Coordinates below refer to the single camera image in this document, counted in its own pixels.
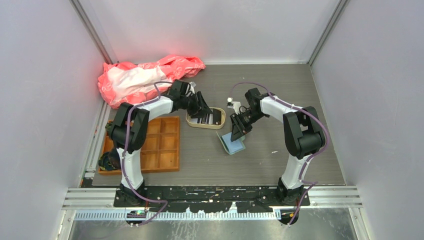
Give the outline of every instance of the wooden tabletop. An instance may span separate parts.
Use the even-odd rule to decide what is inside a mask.
[[[227,98],[234,84],[257,82],[265,85],[280,99],[297,106],[313,106],[325,124],[323,110],[315,88],[311,69],[306,64],[243,64],[208,65],[197,76],[186,78],[196,83],[209,107],[222,108],[227,113],[222,129],[194,128],[185,122],[186,111],[170,114],[180,116],[180,171],[143,174],[146,185],[276,185],[286,169],[289,153],[284,142],[283,124],[274,118],[262,118],[254,123],[244,140],[245,150],[234,155],[225,152],[216,132],[231,131]],[[247,105],[244,97],[251,84],[242,84],[233,92],[234,101]],[[261,93],[265,90],[258,87]],[[312,160],[305,179],[319,185],[344,185],[333,144]],[[117,186],[121,176],[96,174],[95,186]]]

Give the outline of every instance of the wooden organizer box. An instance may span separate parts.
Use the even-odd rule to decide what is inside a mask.
[[[103,152],[109,152],[114,142],[106,134]],[[141,172],[164,173],[180,170],[180,117],[157,117],[148,122],[147,135],[141,147]],[[101,175],[120,175],[121,170],[104,171]]]

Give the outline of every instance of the crumpled bag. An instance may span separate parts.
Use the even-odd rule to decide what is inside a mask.
[[[157,62],[135,65],[131,62],[103,63],[98,77],[98,90],[104,101],[117,109],[121,103],[140,104],[157,97],[154,82],[174,82],[182,77],[194,77],[205,65],[198,57],[168,55]],[[170,84],[156,84],[161,93]]]

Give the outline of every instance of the white wall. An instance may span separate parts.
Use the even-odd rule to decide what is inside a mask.
[[[119,61],[306,63],[339,0],[83,0]]]
[[[424,2],[350,1],[312,71],[379,240],[422,239]]]
[[[1,239],[57,234],[102,102],[98,50],[67,0],[0,8]]]

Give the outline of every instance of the gray floor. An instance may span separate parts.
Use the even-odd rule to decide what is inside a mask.
[[[74,221],[70,240],[356,240],[347,208],[301,209],[290,228],[277,220],[153,221],[129,228],[123,221]]]
[[[231,131],[227,97],[234,84],[244,81],[265,85],[280,99],[298,106],[313,106],[319,119],[325,123],[324,114],[315,88],[310,67],[306,64],[278,65],[208,65],[194,81],[196,91],[201,91],[210,107],[222,108],[227,113],[225,126],[217,132]],[[235,101],[247,105],[245,92],[254,88],[242,84],[233,92]],[[144,174],[146,185],[276,185],[284,172],[289,156],[284,142],[283,125],[273,118],[263,118],[253,124],[253,130],[244,144],[246,149],[228,155],[216,131],[193,128],[185,122],[186,111],[174,112],[180,116],[180,171]],[[310,164],[305,179],[320,185],[344,185],[333,144]],[[93,185],[118,185],[121,176],[94,176]]]

